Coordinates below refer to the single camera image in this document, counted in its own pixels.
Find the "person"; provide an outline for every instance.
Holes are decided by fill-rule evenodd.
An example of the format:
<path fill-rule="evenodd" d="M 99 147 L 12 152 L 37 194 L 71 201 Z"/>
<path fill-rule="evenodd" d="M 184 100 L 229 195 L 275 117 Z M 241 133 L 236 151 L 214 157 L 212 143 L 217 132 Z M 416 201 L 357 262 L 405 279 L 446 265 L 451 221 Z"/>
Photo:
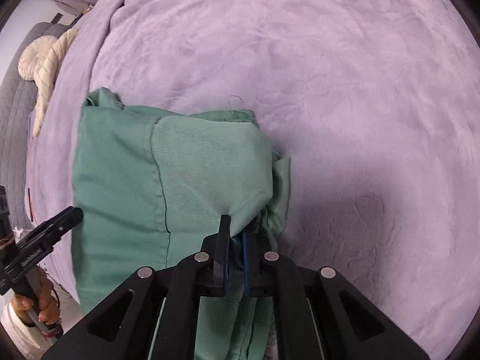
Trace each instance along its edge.
<path fill-rule="evenodd" d="M 64 332 L 81 318 L 80 306 L 62 286 L 49 280 L 46 272 L 38 268 L 41 291 L 38 295 L 40 314 L 38 320 L 51 325 L 62 323 Z M 31 299 L 14 295 L 5 305 L 0 322 L 27 360 L 40 360 L 53 344 L 52 339 L 42 336 L 27 311 L 33 306 Z"/>

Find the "metal rivet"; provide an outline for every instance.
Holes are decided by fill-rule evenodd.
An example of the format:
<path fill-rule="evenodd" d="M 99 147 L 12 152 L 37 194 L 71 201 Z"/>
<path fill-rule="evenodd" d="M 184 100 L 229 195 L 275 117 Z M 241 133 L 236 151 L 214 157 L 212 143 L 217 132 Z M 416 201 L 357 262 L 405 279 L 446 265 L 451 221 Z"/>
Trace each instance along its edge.
<path fill-rule="evenodd" d="M 195 254 L 195 261 L 198 261 L 199 263 L 203 263 L 204 261 L 207 261 L 210 258 L 208 253 L 205 253 L 204 251 L 200 251 L 197 254 Z"/>
<path fill-rule="evenodd" d="M 337 273 L 335 272 L 335 269 L 330 268 L 329 266 L 326 266 L 325 268 L 322 268 L 320 270 L 320 274 L 325 279 L 333 279 Z"/>
<path fill-rule="evenodd" d="M 152 273 L 153 273 L 152 268 L 149 268 L 147 266 L 144 266 L 143 268 L 140 268 L 137 271 L 137 275 L 141 279 L 149 278 L 152 275 Z"/>
<path fill-rule="evenodd" d="M 275 251 L 268 251 L 267 253 L 265 253 L 263 255 L 263 257 L 267 260 L 267 261 L 277 261 L 280 256 L 278 255 L 277 252 Z"/>

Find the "purple blanket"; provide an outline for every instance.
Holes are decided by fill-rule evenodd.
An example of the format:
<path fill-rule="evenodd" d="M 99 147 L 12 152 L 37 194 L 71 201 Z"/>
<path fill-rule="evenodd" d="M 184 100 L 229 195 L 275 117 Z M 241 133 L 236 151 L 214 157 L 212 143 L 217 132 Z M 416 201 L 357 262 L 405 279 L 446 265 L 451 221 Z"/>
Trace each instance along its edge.
<path fill-rule="evenodd" d="M 291 157 L 281 251 L 338 269 L 433 360 L 479 306 L 480 51 L 449 0 L 99 0 L 31 148 L 34 211 L 73 201 L 100 86 L 180 113 L 250 108 Z M 49 261 L 75 294 L 70 238 Z"/>

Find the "cream pillow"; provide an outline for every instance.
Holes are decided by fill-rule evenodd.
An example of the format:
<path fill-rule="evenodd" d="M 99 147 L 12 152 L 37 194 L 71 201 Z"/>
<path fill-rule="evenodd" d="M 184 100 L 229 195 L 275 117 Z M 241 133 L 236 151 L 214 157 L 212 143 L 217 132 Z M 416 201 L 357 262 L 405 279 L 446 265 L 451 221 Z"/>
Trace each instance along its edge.
<path fill-rule="evenodd" d="M 20 61 L 18 61 L 18 74 L 20 74 L 20 77 L 27 81 L 33 80 L 35 70 L 43 65 L 47 54 L 56 41 L 56 37 L 45 35 L 30 43 L 23 50 Z"/>

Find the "folded green garment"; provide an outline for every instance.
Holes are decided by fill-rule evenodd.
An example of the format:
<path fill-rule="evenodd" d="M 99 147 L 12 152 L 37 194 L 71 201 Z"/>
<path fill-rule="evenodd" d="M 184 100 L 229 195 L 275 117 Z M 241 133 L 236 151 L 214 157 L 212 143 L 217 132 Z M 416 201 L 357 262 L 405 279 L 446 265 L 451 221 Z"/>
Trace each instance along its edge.
<path fill-rule="evenodd" d="M 88 96 L 73 165 L 72 257 L 87 313 L 141 266 L 157 270 L 198 252 L 231 216 L 231 236 L 254 218 L 275 238 L 285 226 L 290 160 L 272 151 L 252 111 L 191 116 L 124 106 L 101 88 Z M 226 298 L 202 298 L 195 358 L 263 357 L 270 299 L 243 295 L 231 270 Z"/>

